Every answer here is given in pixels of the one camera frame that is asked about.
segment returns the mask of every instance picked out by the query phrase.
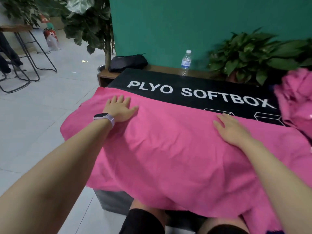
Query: black bag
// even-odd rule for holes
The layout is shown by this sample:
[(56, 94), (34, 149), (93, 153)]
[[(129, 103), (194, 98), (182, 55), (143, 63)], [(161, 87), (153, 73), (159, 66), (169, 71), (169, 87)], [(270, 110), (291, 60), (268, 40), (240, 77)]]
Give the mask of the black bag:
[(141, 54), (133, 56), (115, 56), (111, 61), (108, 71), (123, 72), (126, 68), (142, 70), (147, 64), (146, 58)]

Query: tile floor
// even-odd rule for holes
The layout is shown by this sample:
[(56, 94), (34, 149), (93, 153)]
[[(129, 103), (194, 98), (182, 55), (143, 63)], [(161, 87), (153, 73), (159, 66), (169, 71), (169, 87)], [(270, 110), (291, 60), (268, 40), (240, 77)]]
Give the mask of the tile floor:
[[(89, 55), (86, 43), (77, 46), (72, 39), (65, 38), (63, 31), (58, 31), (57, 36), (62, 49), (48, 56), (58, 73), (38, 70), (39, 82), (12, 94), (0, 91), (0, 195), (64, 141), (61, 124), (98, 87), (96, 74), (97, 67), (105, 63), (103, 51)], [(51, 68), (44, 55), (31, 54), (38, 67)], [(36, 79), (28, 60), (22, 61), (27, 75)], [(10, 90), (23, 83), (14, 78), (0, 84)], [(103, 211), (94, 191), (85, 187), (59, 233), (115, 234), (124, 218)], [(191, 233), (171, 228), (166, 231)]]

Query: pink cloth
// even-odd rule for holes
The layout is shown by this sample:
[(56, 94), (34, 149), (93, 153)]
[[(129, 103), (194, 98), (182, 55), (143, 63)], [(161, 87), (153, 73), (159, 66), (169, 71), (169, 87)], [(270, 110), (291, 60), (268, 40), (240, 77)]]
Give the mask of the pink cloth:
[[(125, 191), (146, 205), (189, 210), (207, 217), (244, 215), (252, 234), (280, 230), (269, 201), (242, 151), (213, 127), (216, 113), (165, 103), (123, 90), (98, 88), (61, 126), (65, 140), (101, 113), (113, 95), (131, 97), (139, 111), (116, 123), (87, 185)], [(294, 128), (237, 119), (312, 186), (310, 145)]]
[(289, 71), (274, 93), (283, 122), (312, 138), (312, 72), (305, 68)]

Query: teal wall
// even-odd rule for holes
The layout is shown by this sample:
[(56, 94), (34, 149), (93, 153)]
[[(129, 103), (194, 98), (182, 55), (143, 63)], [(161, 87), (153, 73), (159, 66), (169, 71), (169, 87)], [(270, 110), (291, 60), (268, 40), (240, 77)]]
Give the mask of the teal wall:
[(110, 0), (118, 55), (144, 56), (152, 65), (205, 69), (207, 52), (230, 32), (263, 31), (279, 39), (312, 37), (312, 0)]

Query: plastic water bottle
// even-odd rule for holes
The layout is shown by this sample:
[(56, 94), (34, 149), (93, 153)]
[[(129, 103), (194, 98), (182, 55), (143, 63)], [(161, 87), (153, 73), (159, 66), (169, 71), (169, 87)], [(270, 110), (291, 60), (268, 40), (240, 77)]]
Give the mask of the plastic water bottle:
[(181, 75), (187, 76), (188, 75), (188, 69), (191, 65), (191, 50), (186, 50), (186, 54), (184, 55), (181, 63)]

